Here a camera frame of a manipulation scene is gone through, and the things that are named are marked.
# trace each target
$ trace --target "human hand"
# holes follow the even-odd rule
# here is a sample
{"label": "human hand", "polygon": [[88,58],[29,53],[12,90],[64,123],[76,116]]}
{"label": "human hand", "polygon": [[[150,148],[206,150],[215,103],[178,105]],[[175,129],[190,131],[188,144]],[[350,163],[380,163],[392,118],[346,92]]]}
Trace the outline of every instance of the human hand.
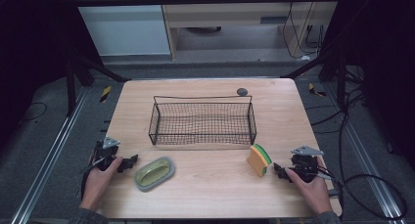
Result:
{"label": "human hand", "polygon": [[[317,163],[319,166],[323,166],[323,162],[320,157],[317,158]],[[300,190],[300,193],[304,197],[307,205],[314,211],[315,214],[318,215],[326,211],[333,211],[332,205],[330,204],[327,185],[323,178],[315,176],[311,182],[305,183],[295,173],[295,171],[290,168],[286,168],[285,170],[287,175]]]}
{"label": "human hand", "polygon": [[102,195],[110,185],[111,179],[121,163],[122,157],[117,157],[105,171],[101,171],[97,167],[91,169],[86,179],[84,195],[79,207],[91,211],[97,210]]}

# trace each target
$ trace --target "scrubbing pad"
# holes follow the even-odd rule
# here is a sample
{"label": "scrubbing pad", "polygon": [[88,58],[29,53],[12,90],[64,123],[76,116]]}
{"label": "scrubbing pad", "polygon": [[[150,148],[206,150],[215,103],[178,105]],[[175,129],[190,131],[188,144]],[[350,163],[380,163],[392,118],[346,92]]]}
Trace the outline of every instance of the scrubbing pad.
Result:
{"label": "scrubbing pad", "polygon": [[247,161],[259,177],[265,175],[266,168],[272,162],[268,153],[258,144],[251,146],[251,154]]}
{"label": "scrubbing pad", "polygon": [[135,183],[142,192],[148,192],[170,178],[175,170],[171,158],[160,157],[137,171]]}

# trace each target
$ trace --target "green soap dish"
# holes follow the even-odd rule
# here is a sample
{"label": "green soap dish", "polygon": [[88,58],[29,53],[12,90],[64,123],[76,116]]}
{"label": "green soap dish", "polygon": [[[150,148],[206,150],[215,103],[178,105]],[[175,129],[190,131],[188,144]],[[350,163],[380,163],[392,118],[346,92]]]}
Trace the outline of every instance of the green soap dish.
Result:
{"label": "green soap dish", "polygon": [[160,157],[137,171],[135,184],[140,191],[148,192],[170,178],[174,170],[171,158]]}

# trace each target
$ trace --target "metal rail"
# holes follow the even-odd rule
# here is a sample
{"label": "metal rail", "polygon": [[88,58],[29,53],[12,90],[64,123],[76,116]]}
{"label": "metal rail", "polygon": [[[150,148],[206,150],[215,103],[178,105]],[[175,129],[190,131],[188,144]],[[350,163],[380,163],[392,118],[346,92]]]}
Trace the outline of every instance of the metal rail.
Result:
{"label": "metal rail", "polygon": [[76,119],[82,109],[82,106],[85,102],[86,95],[88,93],[87,87],[82,87],[78,96],[78,105],[75,108],[73,114],[65,120],[61,131],[59,132],[57,138],[55,139],[54,144],[52,145],[51,150],[49,151],[48,156],[46,156],[45,161],[42,164],[39,172],[36,175],[33,183],[30,186],[27,194],[24,197],[21,205],[16,211],[15,215],[12,218],[12,224],[24,224],[27,222],[31,212],[33,211],[34,206],[36,205],[37,200],[39,199],[40,194],[43,191],[43,188],[48,181],[48,178],[52,172],[52,169],[55,166],[56,161],[59,158],[62,148],[67,141],[67,138],[70,134],[70,131],[73,128],[73,125],[76,122]]}

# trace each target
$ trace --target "wooden table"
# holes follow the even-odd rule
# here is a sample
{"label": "wooden table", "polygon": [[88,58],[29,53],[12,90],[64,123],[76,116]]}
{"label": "wooden table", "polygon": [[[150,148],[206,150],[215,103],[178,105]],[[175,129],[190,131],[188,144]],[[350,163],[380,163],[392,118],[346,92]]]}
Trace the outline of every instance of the wooden table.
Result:
{"label": "wooden table", "polygon": [[[273,218],[309,217],[310,209],[295,185],[279,179],[272,165],[260,178],[247,163],[250,145],[154,146],[149,126],[154,96],[235,96],[238,88],[253,96],[255,142],[271,159],[292,166],[291,149],[318,149],[297,86],[292,79],[185,79],[126,82],[115,108],[108,136],[121,141],[117,155],[139,155],[132,169],[117,174],[100,212],[109,218]],[[170,157],[175,174],[154,190],[136,188],[142,166]],[[337,199],[334,210],[340,214]]]}

